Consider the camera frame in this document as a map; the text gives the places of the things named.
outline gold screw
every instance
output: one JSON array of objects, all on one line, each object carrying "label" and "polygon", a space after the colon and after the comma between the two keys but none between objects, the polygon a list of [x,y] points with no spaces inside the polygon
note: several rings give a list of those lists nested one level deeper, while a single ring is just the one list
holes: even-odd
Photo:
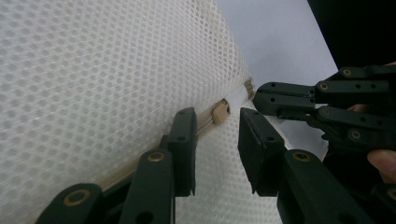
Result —
[{"label": "gold screw", "polygon": [[350,76],[352,72],[350,70],[344,70],[344,75]]},{"label": "gold screw", "polygon": [[297,161],[311,161],[311,156],[303,152],[293,153],[293,158]]},{"label": "gold screw", "polygon": [[326,83],[322,83],[320,84],[320,88],[326,91],[327,89],[329,89],[329,86]]},{"label": "gold screw", "polygon": [[76,189],[75,191],[69,193],[64,197],[64,205],[72,207],[84,203],[91,193],[87,189]]},{"label": "gold screw", "polygon": [[153,152],[148,155],[149,161],[163,161],[163,159],[165,159],[165,154],[161,152]]},{"label": "gold screw", "polygon": [[326,116],[329,116],[332,113],[332,111],[328,108],[323,109],[323,114]]},{"label": "gold screw", "polygon": [[361,138],[361,134],[355,131],[355,132],[352,132],[352,137],[359,139],[359,138]]}]

